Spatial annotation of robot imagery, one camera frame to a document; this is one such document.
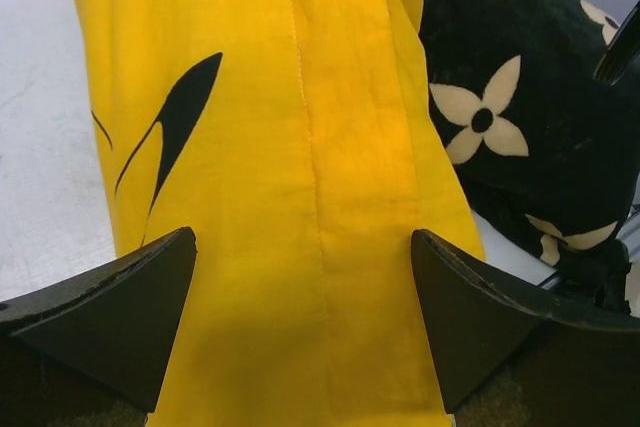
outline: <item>stitching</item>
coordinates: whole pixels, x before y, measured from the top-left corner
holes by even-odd
[[[322,236],[320,235],[320,202],[319,202],[319,196],[318,196],[318,167],[316,165],[316,160],[315,160],[314,151],[313,151],[313,138],[311,135],[311,124],[312,124],[311,111],[309,110],[309,103],[307,102],[307,96],[304,93],[304,78],[302,75],[302,56],[300,54],[300,45],[298,43],[298,34],[296,29],[296,14],[293,6],[293,0],[289,0],[289,6],[291,7],[291,25],[293,28],[293,42],[296,47],[296,55],[297,55],[297,62],[298,62],[298,85],[300,88],[300,96],[302,98],[302,103],[304,105],[305,113],[307,114],[307,133],[308,133],[307,139],[309,142],[309,154],[311,157],[311,170],[313,175],[312,181],[313,181],[313,190],[315,193],[314,198],[315,198],[315,207],[316,207],[316,241],[318,245],[318,251],[320,253],[320,269],[321,269],[321,275],[322,275],[321,289],[322,289],[322,295],[324,300],[323,313],[324,313],[324,322],[325,322],[325,343],[326,343],[326,353],[327,353],[326,369],[327,371],[329,371],[329,367],[331,365],[331,348],[330,348],[328,325],[327,325],[328,319],[329,319],[329,307],[327,305],[327,289],[324,283],[325,252],[322,244]],[[327,395],[329,417],[331,419],[331,423],[334,423],[335,419],[333,417],[331,395],[329,394],[329,385],[326,381],[326,377],[325,377],[325,392]]]

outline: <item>cream flower pattern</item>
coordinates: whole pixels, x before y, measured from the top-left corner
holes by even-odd
[[[438,110],[452,124],[464,127],[446,147],[453,164],[467,162],[483,142],[498,155],[529,155],[529,146],[520,129],[500,117],[511,103],[519,78],[518,55],[493,74],[482,99],[462,87],[430,84]]]
[[[600,24],[602,26],[602,38],[604,39],[605,43],[609,45],[613,37],[616,35],[616,32],[618,32],[620,24],[610,15],[605,14],[602,10],[591,5],[586,0],[581,0],[580,6],[582,7],[582,10],[584,10],[584,13],[587,14],[591,20],[593,20],[596,24]]]
[[[572,250],[589,250],[607,240],[615,230],[616,225],[618,225],[616,221],[605,227],[592,230],[591,232],[564,236],[551,222],[537,219],[531,215],[527,215],[526,217],[531,225],[543,233],[540,239],[540,244],[542,245],[540,260],[551,266],[556,265],[560,260],[558,242],[562,242]]]

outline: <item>white table surface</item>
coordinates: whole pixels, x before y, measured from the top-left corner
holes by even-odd
[[[0,0],[0,300],[114,257],[73,0]],[[477,217],[489,263],[553,270]]]

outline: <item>black fabric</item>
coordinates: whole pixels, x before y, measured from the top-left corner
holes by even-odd
[[[584,0],[425,0],[430,116],[472,208],[580,283],[628,270],[640,71],[593,72],[618,24]]]

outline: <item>yellow cloth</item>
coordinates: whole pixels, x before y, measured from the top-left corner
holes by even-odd
[[[482,248],[428,118],[422,0],[76,5],[118,254],[197,235],[149,425],[448,426],[410,235]]]

